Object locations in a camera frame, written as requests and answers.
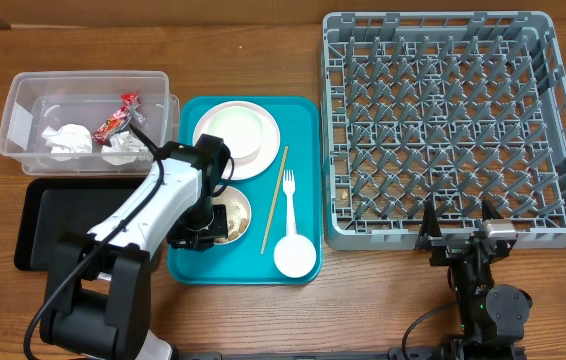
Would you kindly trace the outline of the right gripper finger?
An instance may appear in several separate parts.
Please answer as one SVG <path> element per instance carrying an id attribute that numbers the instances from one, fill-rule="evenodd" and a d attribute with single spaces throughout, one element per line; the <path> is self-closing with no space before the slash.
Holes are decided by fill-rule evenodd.
<path id="1" fill-rule="evenodd" d="M 495 206 L 488 199 L 482 200 L 481 212 L 483 220 L 498 220 L 502 218 L 502 215 L 496 210 Z"/>
<path id="2" fill-rule="evenodd" d="M 424 205 L 423 220 L 420 228 L 420 236 L 441 237 L 438 217 L 434 208 L 433 201 L 428 199 Z"/>

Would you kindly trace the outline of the white bowl with food scraps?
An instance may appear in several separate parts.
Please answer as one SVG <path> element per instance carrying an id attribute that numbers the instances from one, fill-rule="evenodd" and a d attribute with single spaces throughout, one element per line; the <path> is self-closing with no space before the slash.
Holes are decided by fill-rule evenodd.
<path id="1" fill-rule="evenodd" d="M 213 204 L 225 206 L 228 228 L 228 235 L 217 237 L 215 244 L 227 245 L 240 239 L 247 231 L 252 217 L 247 197 L 239 189 L 228 186 L 221 195 L 213 199 Z"/>

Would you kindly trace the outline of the white napkin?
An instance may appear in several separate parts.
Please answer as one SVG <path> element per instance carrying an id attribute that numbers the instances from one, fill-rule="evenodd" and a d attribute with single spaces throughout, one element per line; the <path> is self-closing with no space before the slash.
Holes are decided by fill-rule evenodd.
<path id="1" fill-rule="evenodd" d="M 136 160 L 151 160 L 149 150 L 133 133 L 124 131 L 109 139 L 110 145 L 103 145 L 103 159 L 114 166 L 133 163 Z"/>
<path id="2" fill-rule="evenodd" d="M 91 153 L 93 150 L 92 135 L 82 125 L 67 124 L 58 130 L 47 127 L 41 136 L 52 154 L 65 154 L 65 157 L 56 157 L 57 161 L 76 159 L 76 154 Z"/>

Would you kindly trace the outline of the red snack wrapper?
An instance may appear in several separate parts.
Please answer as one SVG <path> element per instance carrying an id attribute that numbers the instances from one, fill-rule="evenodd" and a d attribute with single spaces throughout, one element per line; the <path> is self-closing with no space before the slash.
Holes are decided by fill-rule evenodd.
<path id="1" fill-rule="evenodd" d="M 144 126 L 146 118 L 138 108 L 141 105 L 139 93 L 121 95 L 122 107 L 113 113 L 93 134 L 93 140 L 99 145 L 110 146 L 110 139 L 124 131 L 131 123 Z"/>

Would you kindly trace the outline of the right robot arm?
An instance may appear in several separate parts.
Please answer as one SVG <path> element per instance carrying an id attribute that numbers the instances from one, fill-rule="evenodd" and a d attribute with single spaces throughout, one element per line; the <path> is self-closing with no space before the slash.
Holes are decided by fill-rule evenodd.
<path id="1" fill-rule="evenodd" d="M 516 343 L 533 306 L 531 296 L 511 285 L 497 285 L 491 265 L 507 258 L 517 242 L 513 223 L 487 200 L 481 204 L 482 224 L 466 237 L 442 233 L 433 201 L 427 200 L 415 247 L 431 253 L 432 267 L 447 269 L 448 286 L 455 300 L 415 320 L 401 340 L 401 353 L 423 359 L 524 359 Z M 462 333 L 435 347 L 409 348 L 410 333 L 424 320 L 447 309 L 459 310 Z"/>

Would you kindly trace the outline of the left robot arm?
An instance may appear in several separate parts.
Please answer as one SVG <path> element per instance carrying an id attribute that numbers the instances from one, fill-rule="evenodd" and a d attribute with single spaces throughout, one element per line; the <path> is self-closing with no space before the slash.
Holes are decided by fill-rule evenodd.
<path id="1" fill-rule="evenodd" d="M 161 244 L 205 251 L 228 234 L 214 197 L 232 158 L 224 141 L 151 150 L 150 173 L 108 218 L 85 234 L 67 233 L 53 250 L 45 302 L 23 342 L 41 340 L 96 359 L 176 359 L 177 348 L 150 329 L 152 259 Z"/>

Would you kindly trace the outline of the teal plastic tray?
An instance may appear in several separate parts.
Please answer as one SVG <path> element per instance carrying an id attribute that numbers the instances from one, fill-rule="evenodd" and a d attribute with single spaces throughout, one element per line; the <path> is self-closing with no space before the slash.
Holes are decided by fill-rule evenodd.
<path id="1" fill-rule="evenodd" d="M 251 205 L 251 222 L 243 236 L 227 245 L 214 245 L 197 252 L 168 249 L 167 267 L 179 282 L 190 285 L 301 285 L 312 281 L 322 265 L 323 214 L 321 194 L 321 136 L 314 104 L 297 96 L 202 96 L 181 110 L 178 141 L 193 143 L 199 119 L 212 107 L 227 101 L 248 101 L 265 108 L 278 124 L 281 143 L 277 157 L 259 175 L 233 181 Z M 284 276 L 274 263 L 274 249 L 286 234 L 286 198 L 279 194 L 264 255 L 260 255 L 277 175 L 285 146 L 289 146 L 285 169 L 294 173 L 294 211 L 297 232 L 307 237 L 317 252 L 310 273 L 301 278 Z"/>

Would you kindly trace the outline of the white plastic fork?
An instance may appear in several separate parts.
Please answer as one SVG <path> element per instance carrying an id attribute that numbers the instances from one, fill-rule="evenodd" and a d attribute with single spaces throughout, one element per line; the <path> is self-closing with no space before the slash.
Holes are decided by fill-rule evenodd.
<path id="1" fill-rule="evenodd" d="M 294 211 L 294 193 L 296 183 L 292 170 L 285 170 L 283 174 L 283 191 L 286 196 L 286 234 L 292 235 L 297 233 L 296 217 Z"/>

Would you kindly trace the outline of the small white round cup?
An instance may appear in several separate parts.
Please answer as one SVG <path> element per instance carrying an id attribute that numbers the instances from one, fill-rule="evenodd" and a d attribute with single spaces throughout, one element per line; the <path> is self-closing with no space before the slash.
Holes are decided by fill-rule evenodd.
<path id="1" fill-rule="evenodd" d="M 317 261 L 313 243 L 305 236 L 290 234 L 279 240 L 274 249 L 274 263 L 284 276 L 301 278 L 310 273 Z"/>

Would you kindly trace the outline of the small white bowl on plate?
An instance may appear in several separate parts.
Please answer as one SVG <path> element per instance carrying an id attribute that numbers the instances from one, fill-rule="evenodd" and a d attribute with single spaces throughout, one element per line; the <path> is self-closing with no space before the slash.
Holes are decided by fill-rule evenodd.
<path id="1" fill-rule="evenodd" d="M 261 145 L 262 122 L 253 110 L 230 106 L 211 118 L 206 133 L 222 138 L 234 158 L 245 158 Z"/>

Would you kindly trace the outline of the large white plate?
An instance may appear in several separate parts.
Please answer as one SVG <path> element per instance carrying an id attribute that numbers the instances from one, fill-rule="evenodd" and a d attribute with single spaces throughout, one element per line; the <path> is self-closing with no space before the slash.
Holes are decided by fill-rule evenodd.
<path id="1" fill-rule="evenodd" d="M 196 143 L 203 134 L 207 134 L 206 130 L 211 118 L 221 109 L 230 106 L 249 108 L 259 116 L 262 122 L 262 141 L 259 149 L 245 158 L 234 158 L 230 152 L 234 160 L 234 167 L 228 165 L 222 176 L 223 179 L 227 179 L 233 170 L 231 177 L 233 181 L 245 180 L 259 175 L 275 160 L 281 143 L 280 130 L 274 117 L 262 106 L 248 101 L 227 101 L 212 107 L 199 119 L 194 129 L 193 143 Z"/>

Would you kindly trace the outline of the grey dish rack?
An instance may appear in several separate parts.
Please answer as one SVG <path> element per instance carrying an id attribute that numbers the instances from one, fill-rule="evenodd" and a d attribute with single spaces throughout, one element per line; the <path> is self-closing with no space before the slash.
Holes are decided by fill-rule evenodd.
<path id="1" fill-rule="evenodd" d="M 491 203 L 521 248 L 566 247 L 566 74 L 540 11 L 332 12 L 322 22 L 326 243 L 409 250 Z"/>

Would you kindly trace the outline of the wooden chopstick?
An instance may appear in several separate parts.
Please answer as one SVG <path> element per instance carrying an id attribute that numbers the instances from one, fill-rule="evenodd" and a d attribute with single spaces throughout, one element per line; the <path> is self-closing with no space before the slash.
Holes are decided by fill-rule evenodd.
<path id="1" fill-rule="evenodd" d="M 272 226 L 272 221 L 273 221 L 273 218 L 274 218 L 275 208 L 276 208 L 276 204 L 277 204 L 279 189 L 280 189 L 280 186 L 281 186 L 281 183 L 282 183 L 282 177 L 283 177 L 283 173 L 284 173 L 284 169 L 285 169 L 288 151 L 289 151 L 289 146 L 286 145 L 284 147 L 284 151 L 283 151 L 283 155 L 282 155 L 282 159 L 281 159 L 281 163 L 280 163 L 280 167 L 279 167 L 279 171 L 278 171 L 278 175 L 277 175 L 277 182 L 276 182 L 274 192 L 273 192 L 273 198 L 272 198 L 270 211 L 269 211 L 269 215 L 268 215 L 268 220 L 267 220 L 267 224 L 266 224 L 266 228 L 265 228 L 265 232 L 264 232 L 264 237 L 263 237 L 263 241 L 262 241 L 260 255 L 264 255 L 266 247 L 267 247 L 267 242 L 268 242 L 268 238 L 269 238 L 269 234 L 270 234 L 270 230 L 271 230 L 271 226 Z"/>

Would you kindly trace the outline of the black plastic tray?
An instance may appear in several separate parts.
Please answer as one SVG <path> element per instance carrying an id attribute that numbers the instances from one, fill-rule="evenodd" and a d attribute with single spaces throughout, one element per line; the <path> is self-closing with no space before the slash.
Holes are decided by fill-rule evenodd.
<path id="1" fill-rule="evenodd" d="M 46 271 L 61 235 L 84 234 L 109 217 L 141 185 L 141 177 L 37 178 L 26 190 L 14 266 Z"/>

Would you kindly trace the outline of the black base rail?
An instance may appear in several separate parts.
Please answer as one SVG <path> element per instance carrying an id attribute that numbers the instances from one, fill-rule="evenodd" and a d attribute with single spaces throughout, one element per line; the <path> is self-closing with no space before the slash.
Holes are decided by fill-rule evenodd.
<path id="1" fill-rule="evenodd" d="M 497 351 L 489 355 L 486 350 L 470 348 L 464 355 L 453 355 L 441 346 L 408 347 L 410 360 L 443 360 L 443 359 L 513 359 L 526 360 L 523 347 L 512 350 Z M 318 352 L 318 353 L 263 353 L 263 354 L 221 354 L 219 352 L 181 352 L 178 360 L 404 360 L 400 347 L 390 348 L 384 352 Z"/>

